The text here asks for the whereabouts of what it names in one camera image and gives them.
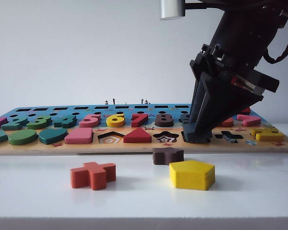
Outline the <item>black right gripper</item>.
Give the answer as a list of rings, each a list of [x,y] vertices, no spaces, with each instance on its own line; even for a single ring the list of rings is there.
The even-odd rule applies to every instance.
[[[189,116],[194,142],[208,142],[214,127],[263,99],[254,93],[276,92],[279,80],[254,70],[262,51],[247,43],[211,42],[190,61],[195,76]]]

